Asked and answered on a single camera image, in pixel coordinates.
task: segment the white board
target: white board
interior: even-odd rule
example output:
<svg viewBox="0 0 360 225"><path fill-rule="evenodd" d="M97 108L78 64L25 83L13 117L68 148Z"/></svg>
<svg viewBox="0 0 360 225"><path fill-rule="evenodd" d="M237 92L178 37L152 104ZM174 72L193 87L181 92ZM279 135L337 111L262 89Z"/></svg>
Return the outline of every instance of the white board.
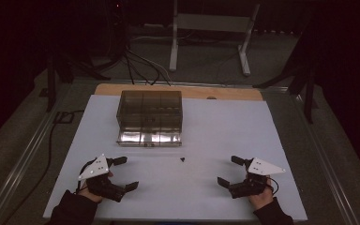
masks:
<svg viewBox="0 0 360 225"><path fill-rule="evenodd" d="M231 156L261 158L286 170L272 175L279 183L276 194L285 213L295 220L307 215L282 149L271 113L264 101L183 98L183 134L180 147L121 147L116 143L119 97L91 96L44 217L69 189L74 191L82 166L104 154L127 157L111 167L112 182L139 181L120 203L104 200L96 218L115 220L255 220L247 198L232 199L217 177L231 183L245 179L245 167Z"/></svg>

